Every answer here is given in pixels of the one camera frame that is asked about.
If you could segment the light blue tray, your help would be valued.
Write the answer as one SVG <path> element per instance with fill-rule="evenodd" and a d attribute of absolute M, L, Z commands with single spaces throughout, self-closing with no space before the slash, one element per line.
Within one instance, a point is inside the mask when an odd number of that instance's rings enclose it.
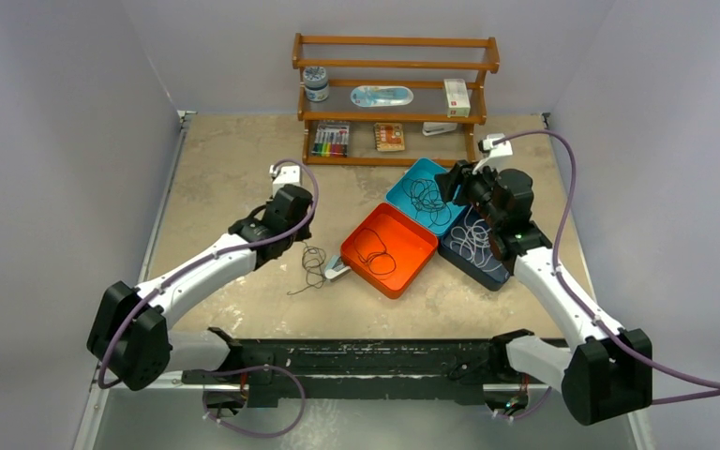
<path fill-rule="evenodd" d="M 434 176 L 446 169 L 431 159 L 419 158 L 388 190 L 385 201 L 405 216 L 442 238 L 466 207 L 443 202 Z"/>

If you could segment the orange tray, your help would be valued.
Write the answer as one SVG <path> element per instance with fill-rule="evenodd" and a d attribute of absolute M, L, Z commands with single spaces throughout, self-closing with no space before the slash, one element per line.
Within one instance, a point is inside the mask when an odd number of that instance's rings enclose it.
<path fill-rule="evenodd" d="M 340 257 L 360 278 L 398 299 L 437 251 L 437 236 L 383 202 L 340 245 Z"/>

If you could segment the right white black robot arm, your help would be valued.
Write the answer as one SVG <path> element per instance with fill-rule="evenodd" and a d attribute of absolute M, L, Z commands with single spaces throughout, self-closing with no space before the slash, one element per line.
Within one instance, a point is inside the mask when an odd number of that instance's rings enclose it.
<path fill-rule="evenodd" d="M 486 222 L 493 257 L 536 297 L 567 344 L 562 350 L 526 332 L 511 333 L 488 358 L 491 374 L 510 382 L 522 373 L 545 383 L 584 426 L 651 406 L 650 339 L 623 328 L 565 273 L 558 245 L 532 220 L 531 177 L 461 160 L 437 174 L 435 184 L 445 203 L 468 205 Z"/>

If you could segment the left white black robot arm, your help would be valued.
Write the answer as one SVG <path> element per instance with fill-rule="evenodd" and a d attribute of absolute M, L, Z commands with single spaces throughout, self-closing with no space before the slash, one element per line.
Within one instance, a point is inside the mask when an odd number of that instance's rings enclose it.
<path fill-rule="evenodd" d="M 287 184 L 171 272 L 136 287 L 123 281 L 108 287 L 86 342 L 100 363 L 98 386 L 112 387 L 106 379 L 112 374 L 116 383 L 138 391 L 179 370 L 205 370 L 218 383 L 236 380 L 242 358 L 231 351 L 226 333 L 179 333 L 173 327 L 215 291 L 308 239 L 316 202 L 305 188 Z"/>

